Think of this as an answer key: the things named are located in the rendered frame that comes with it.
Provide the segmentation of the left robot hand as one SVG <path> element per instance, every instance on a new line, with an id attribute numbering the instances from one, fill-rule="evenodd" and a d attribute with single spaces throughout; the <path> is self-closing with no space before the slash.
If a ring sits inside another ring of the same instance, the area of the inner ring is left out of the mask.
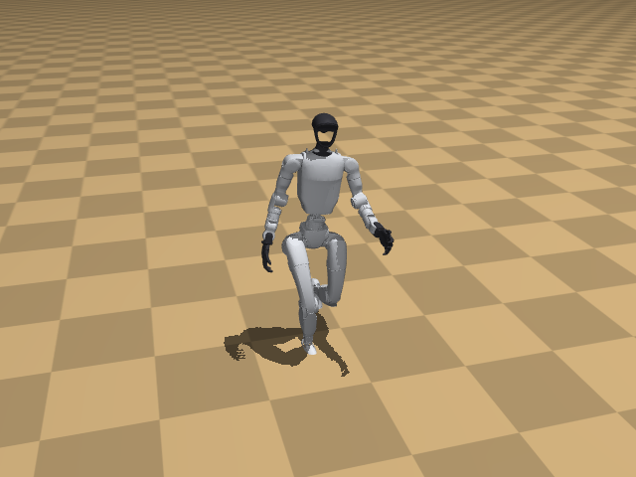
<path id="1" fill-rule="evenodd" d="M 386 230 L 380 223 L 374 222 L 377 227 L 374 233 L 375 238 L 379 238 L 382 246 L 385 248 L 383 255 L 387 255 L 392 249 L 394 239 L 391 236 L 392 231 Z"/>

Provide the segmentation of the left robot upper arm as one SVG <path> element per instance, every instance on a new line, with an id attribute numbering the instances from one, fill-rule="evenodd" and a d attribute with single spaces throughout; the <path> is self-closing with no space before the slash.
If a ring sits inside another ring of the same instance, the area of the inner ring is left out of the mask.
<path id="1" fill-rule="evenodd" d="M 358 162 L 351 157 L 342 156 L 344 160 L 344 171 L 347 172 L 347 180 L 352 192 L 351 204 L 354 209 L 360 209 L 367 204 L 365 195 L 362 192 L 362 180 Z"/>

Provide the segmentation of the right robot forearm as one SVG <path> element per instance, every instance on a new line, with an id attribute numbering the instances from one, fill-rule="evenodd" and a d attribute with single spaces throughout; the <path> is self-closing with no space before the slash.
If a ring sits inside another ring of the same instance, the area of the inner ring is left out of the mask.
<path id="1" fill-rule="evenodd" d="M 275 231 L 277 229 L 278 226 L 278 220 L 279 220 L 279 216 L 281 215 L 281 211 L 280 208 L 278 207 L 274 207 L 275 201 L 276 201 L 276 197 L 277 194 L 276 192 L 274 192 L 271 196 L 269 205 L 268 205 L 268 214 L 267 214 L 267 218 L 265 221 L 265 231 L 262 234 L 263 239 L 265 240 L 265 235 L 267 233 L 272 233 L 273 234 L 273 239 L 275 238 Z"/>

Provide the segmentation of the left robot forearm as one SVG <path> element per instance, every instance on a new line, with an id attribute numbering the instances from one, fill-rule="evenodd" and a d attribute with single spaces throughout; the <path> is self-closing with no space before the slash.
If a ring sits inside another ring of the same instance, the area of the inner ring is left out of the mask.
<path id="1" fill-rule="evenodd" d="M 365 195 L 365 194 L 364 194 Z M 366 195 L 365 195 L 366 197 Z M 361 206 L 361 208 L 359 209 L 358 213 L 360 215 L 360 217 L 362 217 L 364 223 L 365 223 L 365 227 L 370 231 L 371 234 L 375 233 L 376 230 L 376 226 L 374 225 L 374 222 L 378 222 L 377 218 L 375 217 L 373 210 L 369 204 L 369 201 L 366 197 L 367 200 L 367 204 Z"/>

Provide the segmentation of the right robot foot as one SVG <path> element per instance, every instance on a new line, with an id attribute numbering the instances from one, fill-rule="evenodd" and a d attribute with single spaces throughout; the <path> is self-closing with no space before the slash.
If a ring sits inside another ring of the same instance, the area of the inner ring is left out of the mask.
<path id="1" fill-rule="evenodd" d="M 312 343 L 312 345 L 309 345 L 309 342 L 308 342 L 308 343 L 307 343 L 307 347 L 304 347 L 304 345 L 303 345 L 303 339 L 302 339 L 302 340 L 301 340 L 301 344 L 302 344 L 303 349 L 306 351 L 306 353 L 307 353 L 307 354 L 309 354 L 309 355 L 316 355 L 316 354 L 317 354 L 316 349 L 315 349 L 315 347 L 314 347 L 313 343 Z"/>

